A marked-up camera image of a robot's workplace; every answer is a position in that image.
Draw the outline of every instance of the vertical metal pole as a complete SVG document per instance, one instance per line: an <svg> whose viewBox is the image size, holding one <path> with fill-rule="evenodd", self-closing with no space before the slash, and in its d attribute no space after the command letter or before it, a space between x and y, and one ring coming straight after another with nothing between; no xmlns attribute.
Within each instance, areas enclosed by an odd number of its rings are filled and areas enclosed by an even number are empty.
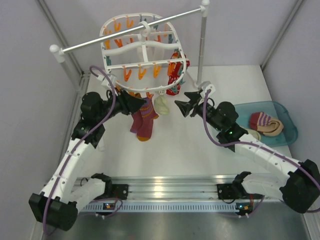
<svg viewBox="0 0 320 240"><path fill-rule="evenodd" d="M79 83L76 80L78 78L73 75L73 73L71 72L70 68L68 67L68 64L66 63L66 61L60 62L60 65L63 68L65 74L68 76L70 82L74 86L74 89L76 90L76 93L78 95L81 94L81 88L79 86Z"/></svg>
<svg viewBox="0 0 320 240"><path fill-rule="evenodd" d="M204 50L205 50L205 37L206 37L207 17L203 16L201 20L201 34L200 34L200 50L198 61L198 75L196 85L199 86L202 82L202 70L204 66Z"/></svg>

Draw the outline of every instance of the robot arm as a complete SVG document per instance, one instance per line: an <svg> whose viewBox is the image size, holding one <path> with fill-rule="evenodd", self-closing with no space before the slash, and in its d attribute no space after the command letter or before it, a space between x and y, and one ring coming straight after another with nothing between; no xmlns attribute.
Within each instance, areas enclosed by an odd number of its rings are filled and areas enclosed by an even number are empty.
<svg viewBox="0 0 320 240"><path fill-rule="evenodd" d="M105 132L103 124L81 142L73 153L71 152L80 139L110 112L111 102L112 100L110 99L107 101L102 100L97 92L89 92L83 96L80 107L81 119L73 130L69 146L62 161L40 194L33 193L29 199L29 205L38 222L42 223L44 220L45 206L52 191L46 223L64 231L73 226L78 213L92 200L97 197L110 197L112 180L102 173L94 174L88 183L72 192L80 171L86 161L90 159ZM124 115L135 113L145 102L144 99L133 97L126 91L119 91L110 118L118 113ZM59 175L62 168L64 168L62 175Z"/></svg>
<svg viewBox="0 0 320 240"><path fill-rule="evenodd" d="M193 110L191 117L199 115L203 118L203 98L208 90L211 90L212 94L214 87L209 82L204 82L199 86L199 91L184 93L190 99L189 102L175 101L184 117ZM274 177L265 177L250 172L237 175L232 183L232 189L238 197L241 198L247 194L274 197L284 201L296 212L305 213L319 197L320 191L297 166L306 170L320 183L317 165L309 159L301 162L286 157L291 163L284 160L280 153L256 140L236 123L239 115L230 102L221 102L217 108L214 107L213 100L212 103L213 105L208 104L205 107L205 119L219 132L216 137L220 143L217 144L248 157L274 175Z"/></svg>

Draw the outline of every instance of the white wall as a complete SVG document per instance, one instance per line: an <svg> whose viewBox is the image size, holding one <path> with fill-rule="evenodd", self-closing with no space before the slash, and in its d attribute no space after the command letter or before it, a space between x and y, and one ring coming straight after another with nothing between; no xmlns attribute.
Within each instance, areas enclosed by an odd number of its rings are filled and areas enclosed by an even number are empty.
<svg viewBox="0 0 320 240"><path fill-rule="evenodd" d="M54 172L74 90L49 52L57 43L33 0L0 1L0 235L29 239L28 204Z"/></svg>
<svg viewBox="0 0 320 240"><path fill-rule="evenodd" d="M299 131L292 155L320 166L320 1L302 6L264 71L272 99L289 111Z"/></svg>
<svg viewBox="0 0 320 240"><path fill-rule="evenodd" d="M262 64L296 0L211 0L205 65ZM99 37L109 19L129 13L168 17L197 8L201 0L46 0L70 45ZM172 22L192 66L198 64L201 15ZM81 67L103 66L100 45L74 53Z"/></svg>

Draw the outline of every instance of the hanging sock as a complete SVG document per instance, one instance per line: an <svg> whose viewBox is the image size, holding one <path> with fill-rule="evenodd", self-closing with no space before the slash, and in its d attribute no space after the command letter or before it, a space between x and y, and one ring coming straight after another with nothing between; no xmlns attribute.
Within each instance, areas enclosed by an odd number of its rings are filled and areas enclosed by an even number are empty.
<svg viewBox="0 0 320 240"><path fill-rule="evenodd" d="M148 141L152 136L154 127L154 119L157 119L159 115L155 112L152 99L145 97L146 103L140 108L142 116L142 125L139 128L136 136L141 142Z"/></svg>
<svg viewBox="0 0 320 240"><path fill-rule="evenodd" d="M154 100L154 110L160 115L169 115L168 99L165 95L159 95Z"/></svg>
<svg viewBox="0 0 320 240"><path fill-rule="evenodd" d="M187 60L186 61L186 68L188 69L189 66L190 66L190 61ZM183 67L184 67L183 63L181 63L181 62L176 63L173 72L169 76L168 85L173 84L175 81L177 81L179 79L179 77L182 74ZM182 84L184 84L184 83L185 83L184 80L181 79L181 81L177 85L167 89L166 94L171 95L171 96L175 96L175 95L179 94L180 88L181 88Z"/></svg>
<svg viewBox="0 0 320 240"><path fill-rule="evenodd" d="M136 93L135 97L141 98L140 93ZM133 118L133 123L132 123L131 129L130 129L130 132L136 134L136 133L138 133L138 130L142 126L142 115L141 115L140 111L137 111L136 113L131 114L131 116Z"/></svg>

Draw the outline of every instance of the teal plastic tray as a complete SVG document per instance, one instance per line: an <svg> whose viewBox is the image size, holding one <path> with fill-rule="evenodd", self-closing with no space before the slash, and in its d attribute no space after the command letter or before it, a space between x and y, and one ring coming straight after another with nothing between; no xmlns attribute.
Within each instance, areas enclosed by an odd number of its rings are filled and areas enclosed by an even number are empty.
<svg viewBox="0 0 320 240"><path fill-rule="evenodd" d="M298 138L298 130L294 125L288 110L276 101L260 101L244 104L234 105L239 118L236 123L247 129L249 127L249 120L251 114L257 112L265 112L271 117L279 119L283 125L284 130L278 136L264 136L261 134L261 142L270 147L279 147L293 144Z"/></svg>

